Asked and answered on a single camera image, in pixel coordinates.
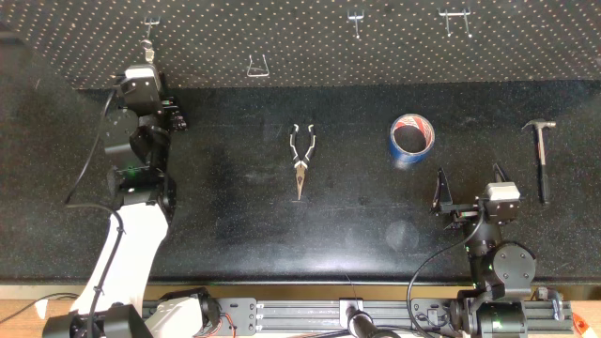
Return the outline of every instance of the pliers handle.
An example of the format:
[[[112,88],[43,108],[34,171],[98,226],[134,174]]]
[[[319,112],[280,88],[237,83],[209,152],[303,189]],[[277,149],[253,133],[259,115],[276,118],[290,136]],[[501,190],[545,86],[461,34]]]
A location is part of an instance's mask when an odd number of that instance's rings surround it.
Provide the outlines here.
[[[298,167],[302,165],[305,169],[309,167],[309,161],[313,154],[316,151],[316,134],[315,128],[313,125],[309,126],[309,132],[311,133],[311,145],[309,149],[304,154],[304,158],[301,159],[299,156],[299,152],[297,151],[296,142],[297,142],[297,132],[299,132],[299,125],[295,124],[292,129],[292,133],[290,133],[290,153],[292,154],[292,161],[294,162],[294,167]]]

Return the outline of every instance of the hammer head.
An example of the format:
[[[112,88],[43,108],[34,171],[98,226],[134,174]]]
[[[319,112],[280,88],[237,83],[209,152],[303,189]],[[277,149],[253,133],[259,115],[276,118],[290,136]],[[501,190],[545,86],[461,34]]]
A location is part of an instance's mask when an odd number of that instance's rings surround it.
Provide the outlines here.
[[[536,130],[540,130],[542,128],[555,128],[557,123],[555,121],[545,121],[542,118],[536,118],[528,123],[522,129],[524,130],[528,126],[534,126]]]

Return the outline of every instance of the speckled black surface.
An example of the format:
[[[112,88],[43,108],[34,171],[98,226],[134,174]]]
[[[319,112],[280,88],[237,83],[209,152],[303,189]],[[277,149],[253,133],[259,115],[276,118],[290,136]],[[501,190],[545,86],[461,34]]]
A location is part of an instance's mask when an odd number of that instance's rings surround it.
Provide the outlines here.
[[[104,91],[75,92],[23,61],[0,77],[0,280],[84,283],[107,215],[61,202],[91,146]],[[434,251],[460,239],[428,213],[443,166],[456,202],[470,202],[498,161],[525,196],[503,229],[538,255],[537,281],[601,281],[601,84],[419,84],[338,88],[185,89],[188,131],[173,138],[169,171],[178,207],[151,282],[407,282]],[[394,170],[390,124],[430,120],[436,144],[407,171]],[[530,119],[547,133],[552,204],[538,203]],[[316,126],[316,154],[296,201],[289,127]],[[94,156],[75,201],[108,202],[109,162]],[[465,283],[460,250],[422,281]]]

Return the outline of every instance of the pliers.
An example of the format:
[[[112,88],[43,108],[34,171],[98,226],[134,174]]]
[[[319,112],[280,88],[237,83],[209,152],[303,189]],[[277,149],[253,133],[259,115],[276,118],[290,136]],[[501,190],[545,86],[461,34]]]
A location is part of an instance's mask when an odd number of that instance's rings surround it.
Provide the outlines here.
[[[299,132],[299,125],[294,125],[292,133],[290,134],[290,152],[292,153],[292,161],[294,162],[294,168],[297,170],[297,190],[299,191],[299,200],[301,199],[302,185],[304,184],[304,172],[309,168],[309,161],[316,151],[316,135],[314,132],[313,125],[309,126],[309,132],[311,133],[311,145],[304,154],[304,158],[301,160],[299,153],[297,152],[296,141],[297,132]]]

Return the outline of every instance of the hammer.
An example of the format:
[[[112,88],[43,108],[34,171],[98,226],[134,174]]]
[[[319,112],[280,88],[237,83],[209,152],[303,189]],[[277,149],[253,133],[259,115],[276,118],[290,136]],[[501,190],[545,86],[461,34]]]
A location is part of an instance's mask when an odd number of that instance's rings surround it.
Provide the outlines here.
[[[526,123],[526,125],[522,127],[522,130],[524,130],[530,125],[534,126],[537,136],[536,142],[538,143],[538,159],[540,160],[538,166],[538,184],[541,190],[541,202],[543,204],[548,205],[551,202],[549,201],[548,176],[546,169],[547,163],[545,162],[545,142],[543,141],[543,128],[555,128],[556,123],[555,121],[545,121],[542,118],[537,118]]]

